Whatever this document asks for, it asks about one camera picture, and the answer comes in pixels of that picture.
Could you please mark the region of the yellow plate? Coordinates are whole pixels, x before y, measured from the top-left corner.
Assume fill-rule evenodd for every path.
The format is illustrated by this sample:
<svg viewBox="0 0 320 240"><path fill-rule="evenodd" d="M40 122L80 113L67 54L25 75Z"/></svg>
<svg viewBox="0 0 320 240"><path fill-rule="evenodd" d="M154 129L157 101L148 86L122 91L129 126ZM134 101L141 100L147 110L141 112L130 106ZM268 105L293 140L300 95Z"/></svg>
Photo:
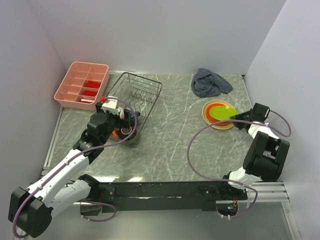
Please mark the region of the yellow plate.
<svg viewBox="0 0 320 240"><path fill-rule="evenodd" d="M234 107L230 103L228 103L227 101L224 101L224 100L214 99L214 100L208 101L202 108L202 117L208 125L211 124L212 122L207 117L207 109L211 109L213 107L219 107L219 106L226 106L226 107L230 107L230 108L234 109ZM212 126L213 129L217 129L217 130L229 130L233 127L234 127L234 124L231 122L226 123L224 125L213 125Z"/></svg>

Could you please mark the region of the green plate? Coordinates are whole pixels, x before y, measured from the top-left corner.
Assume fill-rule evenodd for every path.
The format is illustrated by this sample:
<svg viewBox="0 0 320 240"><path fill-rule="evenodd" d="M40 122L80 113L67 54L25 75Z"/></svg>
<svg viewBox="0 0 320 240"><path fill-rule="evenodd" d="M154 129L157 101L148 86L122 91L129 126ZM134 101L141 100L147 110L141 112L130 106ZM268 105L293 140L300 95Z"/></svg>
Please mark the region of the green plate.
<svg viewBox="0 0 320 240"><path fill-rule="evenodd" d="M209 110L209 116L217 121L229 120L238 114L238 111L229 106L215 106Z"/></svg>

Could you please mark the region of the orange plate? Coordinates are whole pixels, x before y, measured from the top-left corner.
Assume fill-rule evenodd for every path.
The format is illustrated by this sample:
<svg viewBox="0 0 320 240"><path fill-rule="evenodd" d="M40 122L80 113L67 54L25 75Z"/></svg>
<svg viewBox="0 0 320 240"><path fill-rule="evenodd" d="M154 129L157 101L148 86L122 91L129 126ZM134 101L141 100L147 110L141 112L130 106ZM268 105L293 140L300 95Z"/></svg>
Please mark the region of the orange plate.
<svg viewBox="0 0 320 240"><path fill-rule="evenodd" d="M211 109L207 109L207 112L206 112L207 117L209 118L209 120L211 121L211 123L219 122L219 121L217 121L217 120L215 120L214 118L212 118L212 117L209 116L209 111L210 111Z"/></svg>

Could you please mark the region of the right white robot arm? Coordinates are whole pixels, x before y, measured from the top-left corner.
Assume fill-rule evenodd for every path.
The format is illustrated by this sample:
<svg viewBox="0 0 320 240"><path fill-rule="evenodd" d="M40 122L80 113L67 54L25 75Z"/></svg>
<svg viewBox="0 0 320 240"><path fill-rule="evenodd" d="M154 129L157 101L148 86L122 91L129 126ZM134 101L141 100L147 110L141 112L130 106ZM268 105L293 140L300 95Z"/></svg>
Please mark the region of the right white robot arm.
<svg viewBox="0 0 320 240"><path fill-rule="evenodd" d="M290 143L273 133L265 123L269 113L268 106L255 103L250 110L232 116L234 126L245 130L252 138L252 144L238 170L231 171L223 178L219 194L224 199L238 197L249 186L261 181L276 181L280 177L289 152Z"/></svg>

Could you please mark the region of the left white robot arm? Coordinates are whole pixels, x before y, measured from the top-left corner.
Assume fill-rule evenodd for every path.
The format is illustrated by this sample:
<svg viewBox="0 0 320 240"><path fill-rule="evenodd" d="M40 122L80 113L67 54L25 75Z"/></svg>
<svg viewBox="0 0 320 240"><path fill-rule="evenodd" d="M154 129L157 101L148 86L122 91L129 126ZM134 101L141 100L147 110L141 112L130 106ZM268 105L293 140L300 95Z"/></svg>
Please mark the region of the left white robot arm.
<svg viewBox="0 0 320 240"><path fill-rule="evenodd" d="M36 238L61 211L79 200L94 201L100 195L99 181L84 175L68 185L71 178L89 166L108 147L115 129L127 129L132 137L137 130L138 114L133 109L101 108L93 114L64 159L44 177L27 188L17 187L10 196L8 220L18 239Z"/></svg>

